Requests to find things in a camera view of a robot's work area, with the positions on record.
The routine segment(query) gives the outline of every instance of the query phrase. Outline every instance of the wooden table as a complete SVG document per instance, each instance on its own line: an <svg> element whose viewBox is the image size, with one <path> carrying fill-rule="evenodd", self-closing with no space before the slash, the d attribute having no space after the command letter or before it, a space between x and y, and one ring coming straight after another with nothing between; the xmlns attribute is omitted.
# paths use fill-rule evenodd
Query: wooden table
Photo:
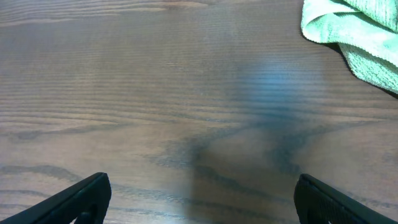
<svg viewBox="0 0 398 224"><path fill-rule="evenodd" d="M0 2L0 219L107 172L105 223L298 223L306 172L398 220L398 101L297 0Z"/></svg>

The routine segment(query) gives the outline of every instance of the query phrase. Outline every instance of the dark wood grain pattern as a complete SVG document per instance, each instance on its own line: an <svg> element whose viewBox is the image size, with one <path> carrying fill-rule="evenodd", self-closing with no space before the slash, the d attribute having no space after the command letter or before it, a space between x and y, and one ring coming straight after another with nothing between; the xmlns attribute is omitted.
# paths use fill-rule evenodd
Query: dark wood grain pattern
<svg viewBox="0 0 398 224"><path fill-rule="evenodd" d="M0 2L0 219L95 172L105 223L298 223L302 172L398 220L398 101L302 1Z"/></svg>

